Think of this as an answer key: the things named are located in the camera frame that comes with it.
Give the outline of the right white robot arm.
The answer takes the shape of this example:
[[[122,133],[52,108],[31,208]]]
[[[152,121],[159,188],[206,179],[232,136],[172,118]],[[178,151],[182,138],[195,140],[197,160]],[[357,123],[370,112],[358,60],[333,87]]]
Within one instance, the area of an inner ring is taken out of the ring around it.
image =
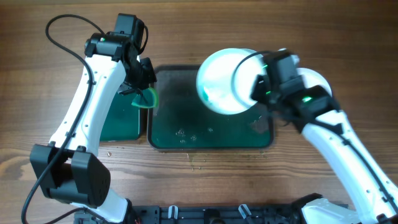
[[[278,111],[318,149],[354,205],[350,210],[309,195],[298,206],[305,223],[397,223],[397,186],[360,141],[321,75],[258,75],[251,97]]]

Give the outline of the white plate stained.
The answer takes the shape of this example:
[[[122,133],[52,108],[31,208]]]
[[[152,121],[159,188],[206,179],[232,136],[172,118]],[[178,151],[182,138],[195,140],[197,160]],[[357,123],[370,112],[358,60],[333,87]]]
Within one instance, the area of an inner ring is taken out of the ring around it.
[[[330,84],[320,73],[309,68],[297,68],[297,72],[302,76],[306,88],[319,85],[324,88],[330,96],[333,96]]]
[[[229,48],[210,55],[200,66],[196,88],[203,104],[223,115],[242,113],[256,104],[251,90],[257,75],[264,75],[262,55],[245,58],[255,51]]]

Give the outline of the green yellow sponge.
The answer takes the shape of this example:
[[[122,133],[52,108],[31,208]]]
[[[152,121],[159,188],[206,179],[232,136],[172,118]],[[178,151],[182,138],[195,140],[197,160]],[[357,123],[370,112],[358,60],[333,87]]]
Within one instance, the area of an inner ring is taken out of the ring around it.
[[[159,95],[152,87],[146,88],[145,90],[138,90],[131,104],[138,108],[155,108],[159,105]]]

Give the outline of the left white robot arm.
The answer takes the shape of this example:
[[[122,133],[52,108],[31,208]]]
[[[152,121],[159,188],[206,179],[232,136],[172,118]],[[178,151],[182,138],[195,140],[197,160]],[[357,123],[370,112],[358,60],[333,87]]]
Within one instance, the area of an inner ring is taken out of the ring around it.
[[[46,145],[36,144],[30,164],[37,177],[21,212],[34,192],[76,206],[105,223],[128,223],[128,199],[110,188],[111,174],[98,159],[101,132],[115,94],[137,94],[132,106],[145,106],[145,91],[156,81],[149,58],[140,59],[147,42],[143,31],[94,33],[85,45],[84,69],[63,123]]]

